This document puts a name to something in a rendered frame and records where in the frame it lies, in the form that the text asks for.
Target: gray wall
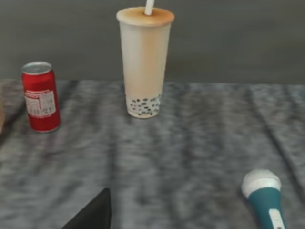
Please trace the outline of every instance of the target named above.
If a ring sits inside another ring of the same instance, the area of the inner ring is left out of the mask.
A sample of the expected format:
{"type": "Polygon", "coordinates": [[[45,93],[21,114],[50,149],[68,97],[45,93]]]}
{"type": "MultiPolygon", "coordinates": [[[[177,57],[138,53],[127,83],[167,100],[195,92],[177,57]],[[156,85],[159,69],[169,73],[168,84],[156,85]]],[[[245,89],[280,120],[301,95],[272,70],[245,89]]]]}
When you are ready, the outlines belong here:
{"type": "MultiPolygon", "coordinates": [[[[145,0],[1,0],[0,77],[121,80],[115,13],[145,0]]],[[[305,83],[304,0],[156,0],[176,14],[168,81],[305,83]]]]}

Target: teal microphone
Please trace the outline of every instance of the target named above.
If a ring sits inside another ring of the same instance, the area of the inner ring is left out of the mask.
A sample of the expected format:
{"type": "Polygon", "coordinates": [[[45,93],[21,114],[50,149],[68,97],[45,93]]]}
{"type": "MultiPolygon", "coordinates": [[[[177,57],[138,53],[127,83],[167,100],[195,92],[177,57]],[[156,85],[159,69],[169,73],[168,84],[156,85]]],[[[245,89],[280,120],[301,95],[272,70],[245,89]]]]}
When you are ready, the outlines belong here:
{"type": "Polygon", "coordinates": [[[244,177],[248,198],[264,229],[286,229],[281,210],[281,181],[271,171],[255,169],[244,177]]]}

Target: white straw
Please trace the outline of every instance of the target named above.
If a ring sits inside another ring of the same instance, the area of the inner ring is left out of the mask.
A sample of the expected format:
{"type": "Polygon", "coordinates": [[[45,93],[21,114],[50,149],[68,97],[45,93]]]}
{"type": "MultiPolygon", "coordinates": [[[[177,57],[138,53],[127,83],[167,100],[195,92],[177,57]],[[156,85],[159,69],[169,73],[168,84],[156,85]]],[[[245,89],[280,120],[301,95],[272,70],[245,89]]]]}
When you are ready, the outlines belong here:
{"type": "Polygon", "coordinates": [[[145,14],[150,16],[153,12],[153,5],[154,5],[154,0],[147,0],[146,1],[146,7],[145,7],[145,14]]]}

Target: dark triangular object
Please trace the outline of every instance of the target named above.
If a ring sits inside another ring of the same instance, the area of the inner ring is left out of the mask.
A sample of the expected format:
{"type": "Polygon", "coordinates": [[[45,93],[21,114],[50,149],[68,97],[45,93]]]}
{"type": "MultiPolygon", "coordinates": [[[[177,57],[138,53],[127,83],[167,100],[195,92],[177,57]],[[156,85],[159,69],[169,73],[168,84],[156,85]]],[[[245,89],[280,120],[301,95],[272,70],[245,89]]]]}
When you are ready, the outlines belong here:
{"type": "Polygon", "coordinates": [[[111,196],[105,188],[62,229],[110,229],[111,196]]]}

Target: red can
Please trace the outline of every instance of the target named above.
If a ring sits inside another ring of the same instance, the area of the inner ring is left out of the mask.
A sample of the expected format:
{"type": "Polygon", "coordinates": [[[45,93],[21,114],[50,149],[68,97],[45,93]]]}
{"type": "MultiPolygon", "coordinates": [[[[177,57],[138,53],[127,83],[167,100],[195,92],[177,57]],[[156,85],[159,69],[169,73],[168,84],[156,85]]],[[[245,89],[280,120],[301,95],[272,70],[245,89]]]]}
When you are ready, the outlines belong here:
{"type": "Polygon", "coordinates": [[[55,74],[47,62],[31,62],[22,68],[22,83],[31,127],[48,132],[61,124],[55,74]]]}

